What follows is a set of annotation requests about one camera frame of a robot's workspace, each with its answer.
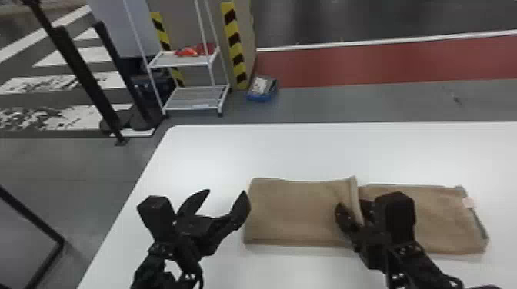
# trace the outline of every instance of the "black pole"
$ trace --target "black pole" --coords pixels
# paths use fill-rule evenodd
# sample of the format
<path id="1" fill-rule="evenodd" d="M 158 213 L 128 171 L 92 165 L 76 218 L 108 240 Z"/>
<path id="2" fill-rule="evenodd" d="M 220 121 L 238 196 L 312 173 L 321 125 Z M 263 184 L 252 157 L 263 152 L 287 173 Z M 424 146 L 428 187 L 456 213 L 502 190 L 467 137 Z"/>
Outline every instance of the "black pole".
<path id="1" fill-rule="evenodd" d="M 52 249 L 50 255 L 45 259 L 43 264 L 25 286 L 25 289 L 36 288 L 59 254 L 63 251 L 65 239 L 56 230 L 46 224 L 40 217 L 29 210 L 22 202 L 9 194 L 2 186 L 0 186 L 0 199 L 56 242 L 56 246 Z"/>
<path id="2" fill-rule="evenodd" d="M 52 27 L 52 23 L 48 20 L 39 5 L 39 0 L 27 0 L 24 1 L 24 4 L 30 7 L 34 16 L 38 19 L 44 30 L 47 31 L 47 34 L 52 42 L 54 42 L 55 47 L 66 60 L 68 66 L 74 72 L 82 87 L 86 90 L 86 93 L 90 96 L 93 104 L 97 107 L 98 111 L 109 126 L 109 130 L 111 130 L 117 138 L 117 145 L 125 145 L 128 140 L 124 138 L 120 132 L 123 128 L 121 119 L 118 117 L 112 105 L 109 103 L 108 98 L 106 98 L 106 95 L 93 77 L 90 68 L 79 54 L 79 51 L 75 47 L 74 42 L 65 27 Z"/>
<path id="3" fill-rule="evenodd" d="M 118 73 L 121 75 L 122 80 L 125 83 L 125 86 L 129 90 L 129 94 L 133 98 L 136 108 L 140 113 L 141 118 L 134 116 L 131 120 L 131 127 L 136 131 L 147 131 L 149 129 L 155 128 L 160 123 L 160 118 L 153 118 L 153 116 L 149 113 L 149 110 L 144 104 L 142 98 L 140 98 L 140 94 L 135 89 L 135 84 L 131 77 L 129 76 L 127 70 L 124 68 L 124 64 L 120 58 L 120 55 L 113 44 L 111 37 L 109 36 L 108 29 L 104 22 L 99 21 L 93 25 L 93 28 L 97 31 L 98 36 L 101 38 L 102 43 L 108 50 L 109 55 L 111 56 L 115 67 L 118 70 Z"/>
<path id="4" fill-rule="evenodd" d="M 106 47 L 106 50 L 108 50 L 109 56 L 111 56 L 113 63 L 115 64 L 115 67 L 118 70 L 118 73 L 121 75 L 122 80 L 125 83 L 125 86 L 128 88 L 129 93 L 131 94 L 133 101 L 135 102 L 135 105 L 138 111 L 140 112 L 140 115 L 142 115 L 142 118 L 144 120 L 151 121 L 151 115 L 149 114 L 149 111 L 147 110 L 143 101 L 138 96 L 138 92 L 135 89 L 135 84 L 133 83 L 133 80 L 131 80 L 127 71 L 124 69 L 124 65 L 122 64 L 120 55 L 118 54 L 117 49 L 115 48 L 115 45 L 113 44 L 113 41 L 109 36 L 106 25 L 104 24 L 104 22 L 99 21 L 93 25 L 93 28 L 97 31 L 97 34 L 101 38 L 102 43 Z"/>

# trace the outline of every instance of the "floor marking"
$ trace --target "floor marking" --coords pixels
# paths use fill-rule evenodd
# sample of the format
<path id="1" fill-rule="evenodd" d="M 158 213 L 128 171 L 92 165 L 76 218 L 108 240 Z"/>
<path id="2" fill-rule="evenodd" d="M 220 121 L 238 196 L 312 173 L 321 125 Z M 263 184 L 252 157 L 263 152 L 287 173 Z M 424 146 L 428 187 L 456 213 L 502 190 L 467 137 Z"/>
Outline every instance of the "floor marking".
<path id="1" fill-rule="evenodd" d="M 110 62 L 112 58 L 104 46 L 79 48 L 79 54 L 86 63 Z M 59 51 L 54 51 L 33 65 L 34 67 L 66 65 L 65 59 Z"/>
<path id="2" fill-rule="evenodd" d="M 81 18 L 82 16 L 88 14 L 91 11 L 90 6 L 84 5 L 81 8 L 69 13 L 58 20 L 53 21 L 53 25 L 68 25 L 73 21 Z M 7 45 L 6 47 L 0 49 L 0 63 L 10 59 L 12 56 L 17 55 L 19 52 L 25 50 L 31 45 L 36 44 L 47 37 L 47 33 L 43 28 L 40 28 L 33 33 L 26 35 L 24 38 L 19 39 L 16 42 Z"/>
<path id="3" fill-rule="evenodd" d="M 102 89 L 125 88 L 124 81 L 116 71 L 97 72 L 93 76 Z M 80 88 L 75 75 L 47 75 L 13 78 L 0 86 L 0 95 L 29 92 L 71 91 Z"/>
<path id="4" fill-rule="evenodd" d="M 88 40 L 88 39 L 97 39 L 99 38 L 97 32 L 93 28 L 89 28 L 85 32 L 81 33 L 79 36 L 74 38 L 74 40 Z"/>
<path id="5" fill-rule="evenodd" d="M 120 104 L 113 105 L 113 108 L 119 111 L 131 106 Z M 94 105 L 73 105 L 61 110 L 46 107 L 0 109 L 0 130 L 3 131 L 98 131 L 101 120 L 102 116 Z M 148 137 L 154 130 L 123 129 L 121 133 L 126 137 Z"/>
<path id="6" fill-rule="evenodd" d="M 386 39 L 364 40 L 364 41 L 356 41 L 356 42 L 329 42 L 329 43 L 318 43 L 318 44 L 309 44 L 309 45 L 286 45 L 286 46 L 257 48 L 257 52 L 296 51 L 296 50 L 306 50 L 306 49 L 321 49 L 321 48 L 365 46 L 365 45 L 385 45 L 385 44 L 412 43 L 412 42 L 435 42 L 435 41 L 443 41 L 443 40 L 457 40 L 457 39 L 469 39 L 469 38 L 491 38 L 491 37 L 500 37 L 500 36 L 509 36 L 509 35 L 517 35 L 517 29 L 494 31 L 494 32 L 469 32 L 469 33 L 456 33 L 456 34 L 447 34 L 447 35 L 407 37 L 407 38 L 386 38 Z"/>

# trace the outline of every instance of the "concrete floor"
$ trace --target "concrete floor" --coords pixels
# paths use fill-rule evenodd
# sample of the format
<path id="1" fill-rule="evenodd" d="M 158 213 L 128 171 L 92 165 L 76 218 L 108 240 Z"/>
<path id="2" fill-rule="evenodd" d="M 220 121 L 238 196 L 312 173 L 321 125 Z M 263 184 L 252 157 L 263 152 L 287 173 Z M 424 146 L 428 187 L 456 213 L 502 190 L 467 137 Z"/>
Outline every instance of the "concrete floor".
<path id="1" fill-rule="evenodd" d="M 0 69 L 10 68 L 0 65 Z M 107 138 L 0 138 L 0 184 L 68 242 L 41 288 L 74 288 L 163 134 L 174 125 L 517 121 L 514 91 L 517 79 L 291 88 L 281 89 L 274 100 L 263 104 L 235 93 L 225 106 L 224 118 L 213 111 L 173 114 L 153 138 L 135 138 L 125 147 L 115 147 Z"/>

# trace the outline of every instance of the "tan fabric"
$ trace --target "tan fabric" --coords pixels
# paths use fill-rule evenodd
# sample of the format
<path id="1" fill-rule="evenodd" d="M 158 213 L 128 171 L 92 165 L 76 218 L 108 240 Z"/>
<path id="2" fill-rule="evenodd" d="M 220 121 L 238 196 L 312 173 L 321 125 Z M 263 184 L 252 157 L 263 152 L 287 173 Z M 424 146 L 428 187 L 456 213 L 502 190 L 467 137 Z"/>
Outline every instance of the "tan fabric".
<path id="1" fill-rule="evenodd" d="M 334 221 L 334 208 L 339 202 L 350 204 L 351 195 L 357 194 L 354 178 L 322 182 L 256 178 L 249 188 L 252 212 L 245 224 L 245 243 L 346 245 Z"/>
<path id="2" fill-rule="evenodd" d="M 482 253 L 488 243 L 475 212 L 466 208 L 461 187 L 370 184 L 357 188 L 354 177 L 341 181 L 284 181 L 256 178 L 249 188 L 252 212 L 244 230 L 246 244 L 344 246 L 348 240 L 335 224 L 342 202 L 362 223 L 359 198 L 374 200 L 402 191 L 415 200 L 416 239 L 429 253 Z"/>
<path id="3" fill-rule="evenodd" d="M 485 251 L 488 237 L 472 209 L 466 208 L 462 187 L 370 184 L 359 188 L 359 197 L 376 197 L 401 191 L 415 201 L 416 240 L 429 253 L 477 254 Z"/>

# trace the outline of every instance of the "white table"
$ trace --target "white table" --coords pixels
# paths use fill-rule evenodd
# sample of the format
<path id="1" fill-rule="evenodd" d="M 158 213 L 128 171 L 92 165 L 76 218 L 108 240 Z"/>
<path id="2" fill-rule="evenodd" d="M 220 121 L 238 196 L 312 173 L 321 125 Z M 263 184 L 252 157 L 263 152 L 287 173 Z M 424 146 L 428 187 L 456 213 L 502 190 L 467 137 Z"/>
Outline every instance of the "white table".
<path id="1" fill-rule="evenodd" d="M 136 206 L 150 194 L 175 208 L 212 189 L 202 214 L 229 211 L 254 177 L 359 184 L 465 186 L 491 237 L 482 256 L 434 256 L 466 287 L 515 289 L 517 123 L 401 123 L 181 126 L 163 138 L 80 288 L 128 289 L 152 237 Z M 202 261 L 207 289 L 384 288 L 351 251 L 248 246 L 242 231 Z"/>

